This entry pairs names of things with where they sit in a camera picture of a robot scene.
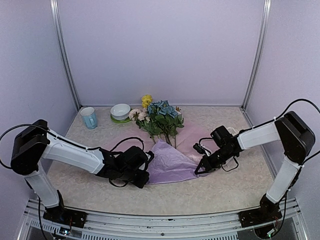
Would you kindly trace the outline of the purple wrapping paper sheet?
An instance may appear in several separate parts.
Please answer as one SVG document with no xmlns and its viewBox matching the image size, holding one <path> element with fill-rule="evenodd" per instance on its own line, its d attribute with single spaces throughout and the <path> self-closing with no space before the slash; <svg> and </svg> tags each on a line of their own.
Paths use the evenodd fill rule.
<svg viewBox="0 0 320 240">
<path fill-rule="evenodd" d="M 158 138 L 152 140 L 147 132 L 131 127 L 128 130 L 122 130 L 117 136 L 110 137 L 103 148 L 111 150 L 118 142 L 129 137 L 142 139 L 144 150 L 154 153 L 154 159 L 147 169 L 149 172 L 147 184 L 159 185 L 183 182 L 198 177 L 194 171 L 202 155 L 193 148 L 193 145 L 201 138 L 209 138 L 210 131 L 189 121 L 184 124 L 183 128 L 178 129 L 176 139 L 172 143 L 176 145 L 174 147 Z"/>
</svg>

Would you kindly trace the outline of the pink fake rose stems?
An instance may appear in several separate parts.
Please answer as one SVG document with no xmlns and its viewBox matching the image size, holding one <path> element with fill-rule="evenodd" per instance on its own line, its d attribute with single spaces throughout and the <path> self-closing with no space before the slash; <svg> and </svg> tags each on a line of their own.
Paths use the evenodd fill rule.
<svg viewBox="0 0 320 240">
<path fill-rule="evenodd" d="M 139 129 L 147 132 L 146 125 L 150 120 L 148 117 L 147 108 L 145 108 L 143 110 L 139 110 L 137 108 L 131 110 L 129 113 L 129 118 L 131 121 L 135 122 L 135 124 L 138 126 Z M 159 138 L 159 137 L 155 136 L 154 139 L 152 139 L 152 141 L 155 142 L 156 138 Z"/>
</svg>

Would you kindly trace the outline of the blue fake flower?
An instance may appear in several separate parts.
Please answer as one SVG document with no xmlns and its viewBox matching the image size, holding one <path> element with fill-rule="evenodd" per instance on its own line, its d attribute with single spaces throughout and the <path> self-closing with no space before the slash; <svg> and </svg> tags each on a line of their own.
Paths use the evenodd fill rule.
<svg viewBox="0 0 320 240">
<path fill-rule="evenodd" d="M 155 136 L 163 137 L 164 141 L 176 147 L 177 129 L 184 127 L 184 118 L 178 107 L 173 107 L 167 100 L 152 102 L 147 107 L 149 122 L 146 130 L 154 140 Z"/>
</svg>

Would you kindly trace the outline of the green plate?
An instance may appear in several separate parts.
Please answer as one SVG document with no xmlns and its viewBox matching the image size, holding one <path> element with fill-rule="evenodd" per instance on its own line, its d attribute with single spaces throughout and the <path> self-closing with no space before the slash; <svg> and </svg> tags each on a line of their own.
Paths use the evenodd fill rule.
<svg viewBox="0 0 320 240">
<path fill-rule="evenodd" d="M 119 116 L 110 113 L 110 118 L 113 122 L 118 124 L 127 123 L 131 121 L 131 119 L 129 118 L 129 113 L 130 113 L 130 110 L 125 112 L 123 115 L 119 115 Z"/>
</svg>

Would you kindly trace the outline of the white ceramic bowl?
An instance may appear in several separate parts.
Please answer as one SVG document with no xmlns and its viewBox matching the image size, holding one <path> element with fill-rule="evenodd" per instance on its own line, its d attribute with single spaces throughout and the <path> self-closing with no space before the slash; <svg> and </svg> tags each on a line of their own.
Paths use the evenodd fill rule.
<svg viewBox="0 0 320 240">
<path fill-rule="evenodd" d="M 110 114 L 115 120 L 122 121 L 129 117 L 130 111 L 131 107 L 128 104 L 120 103 L 110 109 Z"/>
</svg>

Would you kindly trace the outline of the yellow fake flower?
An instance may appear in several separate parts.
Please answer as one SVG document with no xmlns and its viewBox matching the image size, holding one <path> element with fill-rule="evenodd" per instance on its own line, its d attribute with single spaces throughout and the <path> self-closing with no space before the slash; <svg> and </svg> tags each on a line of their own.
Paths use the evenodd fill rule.
<svg viewBox="0 0 320 240">
<path fill-rule="evenodd" d="M 143 108 L 147 108 L 153 101 L 153 98 L 150 94 L 143 95 L 141 97 L 141 105 Z"/>
</svg>

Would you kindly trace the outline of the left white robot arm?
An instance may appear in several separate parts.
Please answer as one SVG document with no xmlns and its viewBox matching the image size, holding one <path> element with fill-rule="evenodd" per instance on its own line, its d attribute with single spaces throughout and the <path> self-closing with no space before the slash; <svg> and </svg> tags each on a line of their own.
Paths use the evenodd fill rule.
<svg viewBox="0 0 320 240">
<path fill-rule="evenodd" d="M 51 184 L 41 160 L 61 162 L 108 179 L 110 183 L 120 180 L 140 189 L 149 181 L 148 167 L 154 153 L 145 152 L 143 147 L 133 145 L 125 151 L 87 147 L 49 129 L 43 119 L 23 127 L 14 139 L 10 167 L 25 178 L 46 211 L 61 223 L 70 218 L 70 211 L 64 207 L 62 195 Z"/>
</svg>

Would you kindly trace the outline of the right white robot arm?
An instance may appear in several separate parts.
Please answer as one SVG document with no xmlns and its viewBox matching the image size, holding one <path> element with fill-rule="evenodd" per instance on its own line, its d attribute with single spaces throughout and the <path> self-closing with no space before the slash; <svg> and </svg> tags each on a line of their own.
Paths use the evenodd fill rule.
<svg viewBox="0 0 320 240">
<path fill-rule="evenodd" d="M 245 150 L 279 145 L 274 150 L 279 159 L 276 175 L 255 212 L 260 222 L 268 221 L 278 211 L 280 201 L 295 184 L 316 142 L 312 129 L 294 111 L 288 111 L 283 116 L 250 129 L 243 129 L 236 135 L 221 125 L 211 132 L 210 137 L 218 147 L 215 152 L 207 153 L 200 143 L 193 146 L 203 154 L 194 171 L 196 175 L 221 169 L 228 160 L 235 160 Z"/>
</svg>

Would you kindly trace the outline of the cream printed ribbon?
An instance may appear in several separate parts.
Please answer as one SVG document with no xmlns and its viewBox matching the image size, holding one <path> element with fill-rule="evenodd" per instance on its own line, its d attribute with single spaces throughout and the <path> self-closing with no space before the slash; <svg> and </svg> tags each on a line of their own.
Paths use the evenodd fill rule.
<svg viewBox="0 0 320 240">
<path fill-rule="evenodd" d="M 238 134 L 241 134 L 241 133 L 247 131 L 246 129 L 241 129 L 241 130 L 239 130 L 239 129 L 236 129 L 236 128 L 233 128 L 233 127 L 227 127 L 226 129 L 227 129 L 227 130 L 229 131 L 229 133 L 232 134 L 233 136 L 238 135 Z"/>
</svg>

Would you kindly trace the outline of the light blue mug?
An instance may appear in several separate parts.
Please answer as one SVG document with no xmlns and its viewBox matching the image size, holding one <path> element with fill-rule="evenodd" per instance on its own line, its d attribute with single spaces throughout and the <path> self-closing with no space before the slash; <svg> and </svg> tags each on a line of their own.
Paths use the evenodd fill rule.
<svg viewBox="0 0 320 240">
<path fill-rule="evenodd" d="M 85 107 L 80 111 L 83 123 L 85 126 L 92 130 L 98 126 L 98 121 L 93 107 Z"/>
</svg>

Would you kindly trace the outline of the aluminium front rail frame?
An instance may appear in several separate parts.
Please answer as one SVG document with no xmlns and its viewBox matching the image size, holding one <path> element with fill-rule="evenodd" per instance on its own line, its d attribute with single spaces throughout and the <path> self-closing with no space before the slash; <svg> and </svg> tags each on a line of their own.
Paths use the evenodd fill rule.
<svg viewBox="0 0 320 240">
<path fill-rule="evenodd" d="M 86 210 L 83 227 L 39 218 L 44 207 L 30 199 L 21 219 L 17 240 L 246 240 L 279 230 L 272 240 L 308 240 L 306 225 L 295 199 L 282 201 L 285 220 L 242 226 L 240 212 L 147 216 Z"/>
</svg>

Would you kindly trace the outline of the right aluminium corner post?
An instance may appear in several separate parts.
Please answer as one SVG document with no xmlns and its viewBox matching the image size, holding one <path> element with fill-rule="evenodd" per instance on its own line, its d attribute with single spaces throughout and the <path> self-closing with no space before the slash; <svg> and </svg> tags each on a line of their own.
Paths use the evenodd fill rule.
<svg viewBox="0 0 320 240">
<path fill-rule="evenodd" d="M 257 46 L 256 46 L 255 55 L 253 59 L 253 65 L 252 65 L 250 76 L 249 76 L 248 86 L 246 88 L 244 99 L 241 105 L 244 112 L 248 108 L 248 105 L 253 93 L 254 85 L 256 82 L 260 61 L 263 55 L 265 38 L 268 31 L 268 23 L 270 18 L 271 6 L 272 6 L 271 0 L 265 0 L 263 2 L 262 18 L 261 18 L 260 29 L 258 34 Z"/>
</svg>

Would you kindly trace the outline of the aluminium corner post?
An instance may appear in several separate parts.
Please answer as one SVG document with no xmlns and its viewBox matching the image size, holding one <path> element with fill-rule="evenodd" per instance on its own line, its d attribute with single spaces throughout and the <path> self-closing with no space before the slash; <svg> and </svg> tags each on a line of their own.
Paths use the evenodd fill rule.
<svg viewBox="0 0 320 240">
<path fill-rule="evenodd" d="M 62 60 L 62 65 L 66 75 L 67 84 L 71 93 L 71 98 L 73 100 L 75 109 L 79 111 L 82 105 L 76 89 L 76 85 L 74 82 L 74 78 L 72 75 L 72 71 L 71 71 L 71 67 L 68 59 L 67 49 L 66 49 L 64 35 L 63 35 L 63 28 L 62 28 L 62 23 L 60 19 L 59 3 L 57 0 L 50 0 L 50 9 L 51 9 L 54 29 L 57 37 L 58 48 L 59 48 L 59 52 Z"/>
<path fill-rule="evenodd" d="M 250 76 L 249 76 L 248 86 L 246 88 L 244 99 L 241 105 L 244 112 L 248 108 L 248 105 L 253 93 L 254 85 L 256 82 L 260 61 L 263 55 L 265 38 L 268 31 L 268 23 L 270 18 L 271 6 L 272 6 L 271 0 L 265 0 L 263 2 L 262 18 L 261 18 L 260 29 L 258 34 L 257 46 L 256 46 L 255 55 L 253 59 L 253 65 L 252 65 Z"/>
</svg>

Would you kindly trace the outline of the left aluminium corner post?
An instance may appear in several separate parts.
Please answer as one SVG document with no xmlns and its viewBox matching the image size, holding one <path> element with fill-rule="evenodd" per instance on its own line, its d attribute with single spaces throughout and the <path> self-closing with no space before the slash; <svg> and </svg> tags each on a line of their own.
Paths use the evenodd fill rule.
<svg viewBox="0 0 320 240">
<path fill-rule="evenodd" d="M 71 71 L 71 67 L 68 59 L 67 49 L 66 49 L 64 35 L 63 35 L 63 28 L 62 28 L 62 23 L 60 19 L 59 3 L 57 0 L 50 0 L 50 9 L 51 9 L 54 29 L 57 37 L 58 48 L 59 48 L 59 52 L 62 60 L 62 65 L 66 75 L 67 84 L 71 93 L 71 98 L 73 100 L 75 109 L 79 111 L 82 105 L 76 89 L 76 85 L 74 82 L 74 78 L 72 75 L 72 71 Z"/>
</svg>

